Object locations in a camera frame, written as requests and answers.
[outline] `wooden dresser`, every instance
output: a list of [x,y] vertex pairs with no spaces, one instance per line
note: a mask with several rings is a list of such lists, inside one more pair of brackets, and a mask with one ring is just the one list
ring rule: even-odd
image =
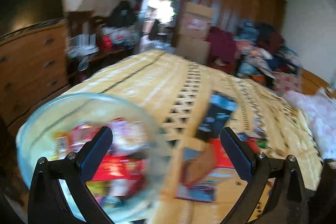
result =
[[13,136],[36,109],[68,90],[65,41],[65,22],[0,41],[0,115]]

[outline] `yellow bedsheet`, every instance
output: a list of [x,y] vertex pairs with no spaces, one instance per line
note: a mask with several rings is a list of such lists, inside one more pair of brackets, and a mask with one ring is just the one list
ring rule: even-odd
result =
[[[268,137],[269,154],[276,148],[295,155],[305,187],[315,190],[321,163],[304,116],[285,100],[261,85],[225,74],[181,57],[152,50],[107,67],[67,94],[95,92],[123,97],[146,109],[165,129],[172,147],[170,171],[148,215],[149,223],[220,223],[244,190],[246,183],[234,171],[218,186],[216,202],[199,203],[175,199],[183,147],[202,150],[206,145],[194,138],[208,108],[209,97],[217,90],[236,99],[237,110],[227,126],[235,133],[253,130],[255,120]],[[268,188],[261,198],[267,199]]]

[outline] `blue gripper pad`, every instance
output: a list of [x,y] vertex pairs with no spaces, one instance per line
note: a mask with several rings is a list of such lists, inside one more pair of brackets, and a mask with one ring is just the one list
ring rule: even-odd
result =
[[113,140],[112,130],[102,127],[94,138],[84,144],[78,152],[77,166],[83,182],[93,179],[101,161],[110,148]]
[[219,138],[240,179],[250,182],[256,165],[253,150],[230,127],[223,128]]

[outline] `wooden headboard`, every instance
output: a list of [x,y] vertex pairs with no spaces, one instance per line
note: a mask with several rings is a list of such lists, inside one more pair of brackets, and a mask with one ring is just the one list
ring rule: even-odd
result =
[[326,88],[328,85],[329,84],[325,80],[310,71],[307,71],[304,68],[301,69],[302,94],[314,95],[320,87]]

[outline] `metal screw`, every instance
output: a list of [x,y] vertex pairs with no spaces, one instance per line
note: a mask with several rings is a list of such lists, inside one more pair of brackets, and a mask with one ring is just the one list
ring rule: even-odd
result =
[[69,160],[73,160],[75,157],[76,157],[76,153],[75,153],[75,152],[70,152],[70,153],[67,155],[67,158],[68,158]]
[[45,157],[41,157],[41,158],[39,158],[39,159],[37,160],[37,162],[38,162],[39,164],[42,164],[42,163],[45,162],[45,160],[46,160]]
[[296,161],[296,158],[293,155],[289,155],[288,159],[292,162]]
[[263,159],[265,158],[265,153],[264,152],[257,152],[257,157],[260,158],[260,159]]

